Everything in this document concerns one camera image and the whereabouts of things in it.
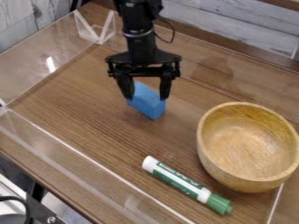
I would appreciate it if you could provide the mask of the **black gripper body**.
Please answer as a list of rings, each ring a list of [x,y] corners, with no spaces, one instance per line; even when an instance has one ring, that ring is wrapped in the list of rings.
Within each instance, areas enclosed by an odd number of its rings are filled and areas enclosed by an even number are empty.
[[[158,77],[164,72],[169,72],[174,79],[181,75],[181,57],[157,47],[153,29],[146,31],[122,30],[122,35],[126,51],[105,58],[109,77],[116,77],[118,74],[130,77]]]

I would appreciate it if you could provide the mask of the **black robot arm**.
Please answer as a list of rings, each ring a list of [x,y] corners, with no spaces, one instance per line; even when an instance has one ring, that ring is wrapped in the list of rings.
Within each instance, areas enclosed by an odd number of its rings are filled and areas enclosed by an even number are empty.
[[[161,0],[113,0],[122,20],[126,51],[106,56],[108,76],[116,79],[122,96],[133,99],[134,77],[160,78],[160,100],[170,93],[172,80],[180,76],[181,57],[157,48],[154,20],[160,19]]]

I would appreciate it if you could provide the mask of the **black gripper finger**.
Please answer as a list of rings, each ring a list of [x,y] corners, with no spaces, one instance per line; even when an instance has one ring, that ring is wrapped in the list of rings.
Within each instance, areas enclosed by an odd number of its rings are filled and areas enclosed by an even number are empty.
[[[125,73],[116,73],[116,84],[120,88],[122,96],[130,100],[134,95],[133,78]]]
[[[170,93],[172,87],[172,75],[169,73],[162,73],[160,77],[160,100],[165,100]]]

